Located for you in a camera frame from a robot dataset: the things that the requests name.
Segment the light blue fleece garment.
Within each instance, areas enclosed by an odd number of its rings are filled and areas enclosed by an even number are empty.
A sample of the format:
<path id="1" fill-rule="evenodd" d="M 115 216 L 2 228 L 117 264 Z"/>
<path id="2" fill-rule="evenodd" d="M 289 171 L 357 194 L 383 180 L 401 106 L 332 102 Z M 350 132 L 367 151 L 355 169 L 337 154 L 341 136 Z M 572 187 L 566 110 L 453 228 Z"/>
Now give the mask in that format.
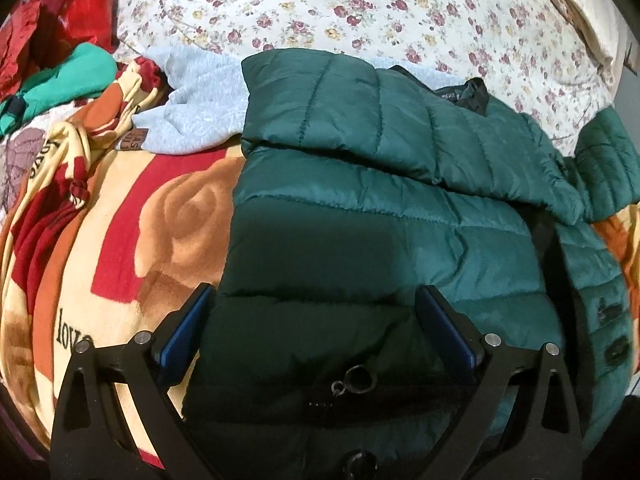
<path id="1" fill-rule="evenodd" d="M 276 49 L 247 58 L 196 47 L 152 47 L 171 88 L 165 104 L 134 116 L 145 151 L 186 155 L 239 134 L 246 144 L 303 151 L 373 150 L 384 126 L 382 101 L 404 90 L 398 77 L 447 94 L 462 79 L 379 56 Z"/>

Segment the floral white quilt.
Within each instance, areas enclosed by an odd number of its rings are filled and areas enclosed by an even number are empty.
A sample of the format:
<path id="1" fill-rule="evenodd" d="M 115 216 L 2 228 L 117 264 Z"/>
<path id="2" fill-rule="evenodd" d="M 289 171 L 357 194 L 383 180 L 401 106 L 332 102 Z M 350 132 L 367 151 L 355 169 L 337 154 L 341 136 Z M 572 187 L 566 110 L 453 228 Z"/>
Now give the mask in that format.
<path id="1" fill-rule="evenodd" d="M 529 114 L 564 154 L 612 94 L 552 0 L 117 0 L 116 50 L 193 44 L 246 58 L 308 48 L 460 79 Z"/>

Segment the red padded jacket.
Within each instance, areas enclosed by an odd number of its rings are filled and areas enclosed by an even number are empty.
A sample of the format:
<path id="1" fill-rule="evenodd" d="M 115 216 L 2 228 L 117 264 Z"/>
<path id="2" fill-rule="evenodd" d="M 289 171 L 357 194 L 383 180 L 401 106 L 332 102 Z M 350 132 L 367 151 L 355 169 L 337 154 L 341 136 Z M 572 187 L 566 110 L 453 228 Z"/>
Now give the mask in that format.
<path id="1" fill-rule="evenodd" d="M 115 0 L 27 0 L 1 27 L 1 96 L 60 65 L 80 44 L 113 53 Z"/>

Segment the red orange love blanket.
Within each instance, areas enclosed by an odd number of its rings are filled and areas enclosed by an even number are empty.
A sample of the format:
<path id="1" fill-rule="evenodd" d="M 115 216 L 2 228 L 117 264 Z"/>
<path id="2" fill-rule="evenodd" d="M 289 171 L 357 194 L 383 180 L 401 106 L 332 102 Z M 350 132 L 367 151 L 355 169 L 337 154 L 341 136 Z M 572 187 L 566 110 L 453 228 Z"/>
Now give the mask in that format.
<path id="1" fill-rule="evenodd" d="M 222 277 L 239 144 L 143 151 L 132 120 L 159 97 L 158 68 L 139 58 L 53 124 L 4 222 L 1 383 L 40 445 L 79 341 L 124 344 Z"/>

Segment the teal green garment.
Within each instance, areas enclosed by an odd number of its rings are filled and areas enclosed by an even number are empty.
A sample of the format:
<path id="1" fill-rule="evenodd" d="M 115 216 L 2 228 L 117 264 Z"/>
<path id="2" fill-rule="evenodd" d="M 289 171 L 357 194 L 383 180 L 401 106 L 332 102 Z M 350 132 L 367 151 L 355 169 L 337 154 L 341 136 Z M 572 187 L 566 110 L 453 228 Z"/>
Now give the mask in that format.
<path id="1" fill-rule="evenodd" d="M 1 101 L 2 138 L 53 107 L 99 96 L 115 80 L 116 70 L 107 51 L 80 44 L 64 62 L 30 76 Z"/>

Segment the red white floral blanket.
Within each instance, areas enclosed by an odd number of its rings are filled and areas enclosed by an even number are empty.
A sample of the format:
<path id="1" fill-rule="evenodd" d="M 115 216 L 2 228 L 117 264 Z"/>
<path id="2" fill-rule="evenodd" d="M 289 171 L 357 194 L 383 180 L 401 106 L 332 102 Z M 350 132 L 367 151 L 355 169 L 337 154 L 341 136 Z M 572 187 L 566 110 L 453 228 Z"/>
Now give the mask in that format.
<path id="1" fill-rule="evenodd" d="M 24 177 L 43 147 L 44 131 L 26 127 L 1 145 L 1 217 L 11 209 Z"/>

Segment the beige fringed bedspread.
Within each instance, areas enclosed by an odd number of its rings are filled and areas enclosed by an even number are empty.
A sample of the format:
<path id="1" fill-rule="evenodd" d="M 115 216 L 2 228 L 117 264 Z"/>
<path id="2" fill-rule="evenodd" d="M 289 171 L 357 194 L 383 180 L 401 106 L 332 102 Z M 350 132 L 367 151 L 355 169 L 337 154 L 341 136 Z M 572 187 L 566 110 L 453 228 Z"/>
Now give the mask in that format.
<path id="1" fill-rule="evenodd" d="M 551 0 L 582 36 L 600 66 L 605 84 L 614 90 L 624 68 L 639 67 L 639 43 L 613 0 Z"/>

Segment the dark green puffer jacket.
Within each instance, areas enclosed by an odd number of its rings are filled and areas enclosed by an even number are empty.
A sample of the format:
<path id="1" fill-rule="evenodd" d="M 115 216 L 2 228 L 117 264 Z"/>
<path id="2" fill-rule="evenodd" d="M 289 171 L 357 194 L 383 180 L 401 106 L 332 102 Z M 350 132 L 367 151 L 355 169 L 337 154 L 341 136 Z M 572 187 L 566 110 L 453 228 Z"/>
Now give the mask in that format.
<path id="1" fill-rule="evenodd" d="M 639 198 L 612 108 L 562 155 L 471 87 L 314 50 L 246 58 L 245 164 L 217 301 L 186 389 L 191 438 L 226 479 L 331 478 L 368 451 L 412 474 L 460 404 L 414 313 L 422 285 L 511 346 L 563 351 L 582 448 L 631 375 L 627 286 L 594 230 Z"/>

